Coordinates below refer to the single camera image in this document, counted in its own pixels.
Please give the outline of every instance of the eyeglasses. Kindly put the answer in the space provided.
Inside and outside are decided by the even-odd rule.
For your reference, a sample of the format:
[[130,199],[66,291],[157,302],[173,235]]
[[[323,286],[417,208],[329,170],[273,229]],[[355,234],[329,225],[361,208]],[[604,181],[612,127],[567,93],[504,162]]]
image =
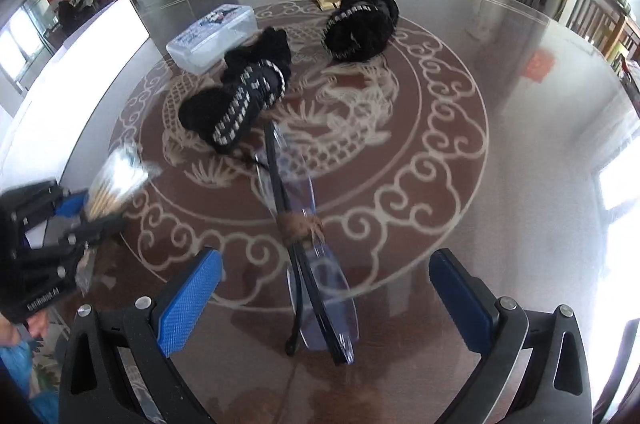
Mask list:
[[[256,160],[260,191],[274,216],[316,214],[305,159],[274,122],[264,129],[264,149]],[[295,313],[285,345],[287,355],[295,354],[298,336],[302,335],[310,350],[329,350],[336,365],[351,364],[353,343],[359,337],[358,317],[353,299],[345,296],[349,284],[340,264],[328,245],[315,235],[309,248],[294,242],[287,251],[290,259],[287,283]]]

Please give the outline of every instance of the person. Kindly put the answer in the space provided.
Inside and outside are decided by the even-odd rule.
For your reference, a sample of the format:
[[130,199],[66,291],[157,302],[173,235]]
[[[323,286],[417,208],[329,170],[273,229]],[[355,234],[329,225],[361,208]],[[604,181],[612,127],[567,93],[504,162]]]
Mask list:
[[[49,328],[49,317],[46,310],[42,310],[27,319],[27,327],[31,337],[39,340],[46,337]],[[58,394],[53,391],[40,391],[31,396],[31,371],[33,368],[33,352],[31,345],[22,339],[18,329],[0,314],[0,368],[2,369],[2,396],[14,396],[13,403],[17,408],[3,406],[3,411],[20,415],[17,412],[22,407],[19,400],[22,399],[30,406],[31,412],[42,424],[57,424],[58,422]],[[4,404],[10,404],[10,400],[3,399]]]
[[75,0],[62,0],[58,5],[58,21],[67,36],[71,36],[78,27],[93,16],[90,7],[84,5],[84,0],[74,4]]

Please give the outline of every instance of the eyeglass temple arm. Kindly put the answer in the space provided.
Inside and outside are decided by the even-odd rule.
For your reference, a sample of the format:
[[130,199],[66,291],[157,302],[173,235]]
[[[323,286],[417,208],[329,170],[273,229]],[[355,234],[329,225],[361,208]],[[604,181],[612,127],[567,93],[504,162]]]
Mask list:
[[[273,189],[273,200],[276,204],[276,211],[278,213],[290,211],[291,206],[289,197],[287,196],[287,192],[282,184],[280,173],[278,171],[275,149],[275,123],[273,121],[269,122],[264,128],[264,146],[267,153],[267,164],[269,166],[269,175],[271,178],[271,187]],[[331,320],[326,313],[324,303],[320,297],[318,285],[316,284],[308,259],[306,258],[305,250],[300,244],[292,244],[287,250],[289,252],[291,267],[296,280],[296,319],[294,321],[291,337],[287,340],[287,354],[292,355],[292,352],[295,351],[292,349],[291,343],[297,340],[298,333],[300,332],[300,325],[302,323],[302,285],[300,283],[300,273],[302,273],[306,292],[308,293],[316,319],[318,320],[318,326],[320,327],[322,336],[326,341],[329,353],[331,353],[332,359],[336,365],[346,364],[348,362],[347,357],[340,346],[338,336],[336,335],[335,329],[331,324]]]

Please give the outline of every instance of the glass tabletop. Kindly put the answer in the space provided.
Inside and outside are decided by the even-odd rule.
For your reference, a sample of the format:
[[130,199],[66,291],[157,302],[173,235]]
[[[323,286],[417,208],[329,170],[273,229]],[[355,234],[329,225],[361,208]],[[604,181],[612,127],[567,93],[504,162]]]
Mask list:
[[[439,247],[524,308],[572,306],[594,400],[640,312],[640,122],[601,54],[513,0],[396,1],[392,43],[361,65],[331,65],[320,44],[328,13],[310,0],[157,4],[141,13],[149,40],[68,160],[61,182],[71,189],[87,187],[124,140],[164,169],[127,211],[124,244],[97,266],[89,300],[98,308],[153,295],[205,244],[222,251],[223,282],[172,357],[220,422],[436,420],[478,360],[429,283],[426,260]],[[257,174],[177,121],[181,100],[214,85],[222,63],[194,76],[164,46],[222,3],[250,5],[258,26],[287,30],[292,81],[264,118],[303,149],[351,287],[335,293],[358,311],[347,368],[328,354],[285,356],[286,251]],[[258,132],[247,150],[260,148]],[[78,304],[65,304],[67,317]]]

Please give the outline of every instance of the hand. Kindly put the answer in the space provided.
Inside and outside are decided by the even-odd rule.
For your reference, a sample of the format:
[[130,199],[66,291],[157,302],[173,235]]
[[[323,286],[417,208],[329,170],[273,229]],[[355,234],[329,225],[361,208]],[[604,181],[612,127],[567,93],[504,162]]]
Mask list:
[[[49,329],[49,315],[46,310],[27,319],[29,333],[34,339],[43,338]],[[15,346],[22,341],[18,329],[0,314],[0,346]]]

